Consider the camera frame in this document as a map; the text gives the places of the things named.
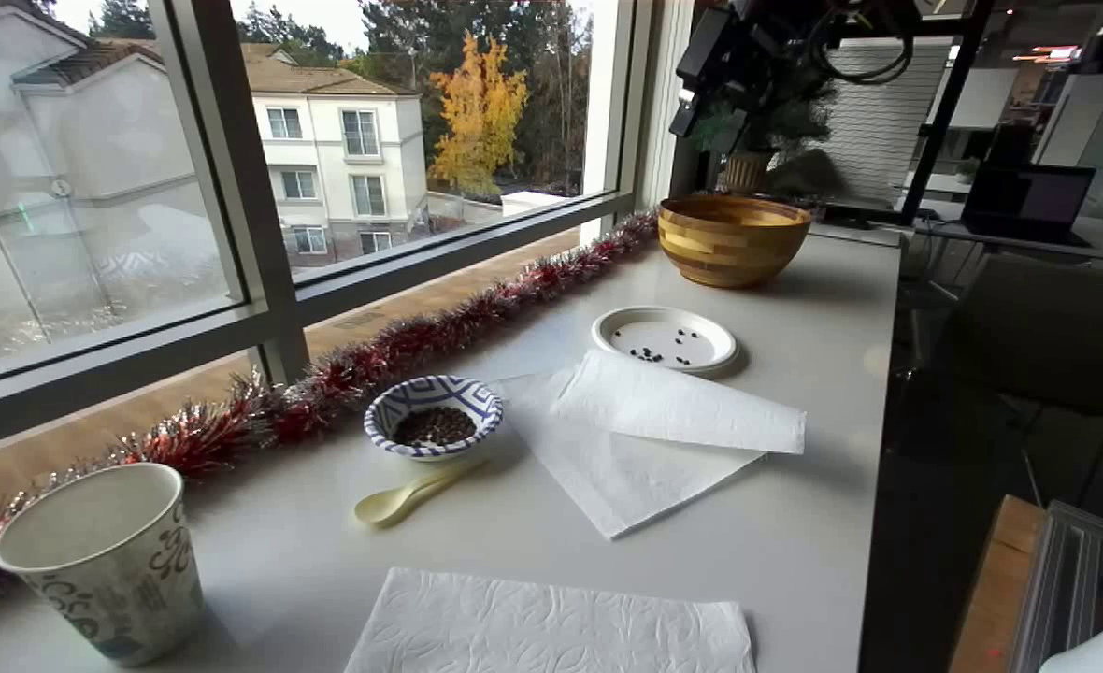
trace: white cup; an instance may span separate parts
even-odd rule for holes
[[[24,576],[103,659],[144,666],[203,618],[181,493],[181,469],[164,463],[75,477],[2,528],[0,568]]]

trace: folded napkin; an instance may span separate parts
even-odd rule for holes
[[[556,389],[548,412],[517,402],[517,417],[604,537],[702,495],[766,451],[804,451],[804,412],[725,386],[622,389],[622,355],[587,351]]]
[[[735,603],[391,568],[349,673],[751,673]]]

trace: black chair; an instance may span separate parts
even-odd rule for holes
[[[1016,255],[986,255],[971,287],[948,311],[927,362],[917,375],[992,389],[1031,402],[1024,429],[1042,407],[1103,417],[1103,264],[1055,264]],[[1042,503],[1027,438],[1021,439],[1031,495]],[[1088,456],[1075,500],[1103,467],[1103,438]]]

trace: plastic spoon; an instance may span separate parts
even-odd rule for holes
[[[391,528],[412,508],[420,508],[422,500],[430,500],[435,493],[440,493],[444,485],[453,485],[455,477],[465,477],[467,469],[473,469],[478,463],[486,463],[486,459],[444,463],[440,469],[420,477],[420,480],[409,480],[409,485],[397,485],[397,490],[376,490],[376,493],[369,493],[369,495],[364,495],[354,503],[354,514],[367,528]]]

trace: tinsel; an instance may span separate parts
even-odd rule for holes
[[[203,402],[187,402],[153,429],[123,432],[101,459],[75,463],[30,480],[6,503],[0,503],[0,530],[41,493],[96,467],[171,463],[184,477],[203,477],[213,469],[232,469],[249,451],[315,443],[315,438],[336,432],[354,421],[369,396],[385,386],[486,345],[518,312],[587,287],[616,260],[634,257],[652,244],[654,221],[629,216],[613,234],[596,240],[587,250],[546,257],[440,316],[415,316],[391,326],[385,337],[364,348],[336,351],[303,380],[235,380],[232,402],[219,416],[205,416]]]

